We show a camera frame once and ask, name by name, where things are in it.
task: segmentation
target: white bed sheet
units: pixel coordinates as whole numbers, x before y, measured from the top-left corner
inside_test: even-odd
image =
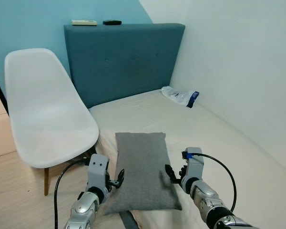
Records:
[[[117,161],[115,133],[166,133],[166,145],[176,174],[185,164],[181,151],[200,147],[231,170],[237,185],[234,213],[261,229],[286,229],[286,170],[269,154],[225,121],[195,103],[192,109],[175,104],[159,90],[101,104],[90,109],[100,129],[96,151],[109,157],[114,177]],[[203,179],[228,207],[233,200],[229,175],[205,159]],[[143,229],[206,229],[189,195],[176,185],[182,211],[132,211]]]

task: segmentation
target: teal upholstered headboard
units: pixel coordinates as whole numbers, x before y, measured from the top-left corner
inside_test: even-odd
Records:
[[[64,30],[71,78],[90,108],[169,85],[184,25],[66,25]]]

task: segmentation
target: chair leg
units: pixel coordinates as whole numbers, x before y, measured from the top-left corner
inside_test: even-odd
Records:
[[[49,168],[44,169],[44,195],[49,193]]]

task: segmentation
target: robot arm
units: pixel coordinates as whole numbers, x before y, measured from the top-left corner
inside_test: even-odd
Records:
[[[99,205],[104,203],[112,189],[119,188],[124,180],[124,169],[117,180],[110,180],[107,172],[109,159],[93,154],[88,167],[88,183],[71,207],[71,214],[64,229],[91,229]]]
[[[198,207],[202,220],[209,229],[258,229],[236,217],[219,198],[219,195],[202,180],[204,160],[202,156],[194,154],[202,153],[200,148],[186,148],[183,159],[187,165],[184,166],[177,179],[172,167],[165,165],[165,170],[171,178],[172,183],[179,184],[185,193],[190,194],[194,204]]]

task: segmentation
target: gray pillow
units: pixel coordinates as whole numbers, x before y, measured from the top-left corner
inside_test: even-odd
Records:
[[[128,210],[182,210],[174,185],[165,172],[170,164],[164,133],[116,133],[116,178],[124,168],[124,182],[112,189],[105,214]]]

